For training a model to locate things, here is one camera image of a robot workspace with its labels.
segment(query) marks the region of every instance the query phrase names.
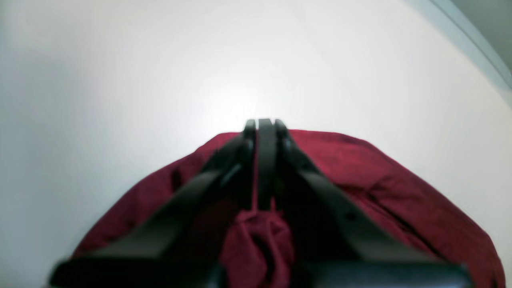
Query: white background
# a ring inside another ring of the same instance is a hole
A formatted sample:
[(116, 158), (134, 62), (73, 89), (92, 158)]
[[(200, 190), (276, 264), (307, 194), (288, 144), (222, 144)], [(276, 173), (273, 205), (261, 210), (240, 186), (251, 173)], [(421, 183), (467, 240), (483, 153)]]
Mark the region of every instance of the white background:
[(512, 92), (430, 2), (0, 4), (0, 287), (42, 286), (133, 184), (258, 117), (375, 144), (512, 277)]

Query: white wall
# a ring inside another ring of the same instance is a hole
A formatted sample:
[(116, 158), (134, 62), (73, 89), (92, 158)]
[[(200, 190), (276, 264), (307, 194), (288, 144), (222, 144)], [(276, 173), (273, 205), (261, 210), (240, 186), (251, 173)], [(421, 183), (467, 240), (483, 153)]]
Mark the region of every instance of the white wall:
[(430, 2), (0, 4), (1, 287), (41, 286), (131, 185), (252, 117), (369, 140), (512, 271), (512, 92)]

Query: maroon fabric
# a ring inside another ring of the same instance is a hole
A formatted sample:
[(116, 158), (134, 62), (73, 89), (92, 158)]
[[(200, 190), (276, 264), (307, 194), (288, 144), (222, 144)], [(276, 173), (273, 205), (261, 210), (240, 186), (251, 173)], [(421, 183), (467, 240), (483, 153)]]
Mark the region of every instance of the maroon fabric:
[[(291, 134), (383, 229), (431, 255), (466, 263), (477, 287), (505, 287), (489, 236), (432, 186), (366, 141), (326, 132)], [(136, 184), (87, 233), (74, 256), (106, 246), (143, 223), (235, 135), (220, 134)], [(289, 227), (278, 213), (241, 212), (228, 231), (220, 260), (232, 287), (287, 287), (294, 262)]]

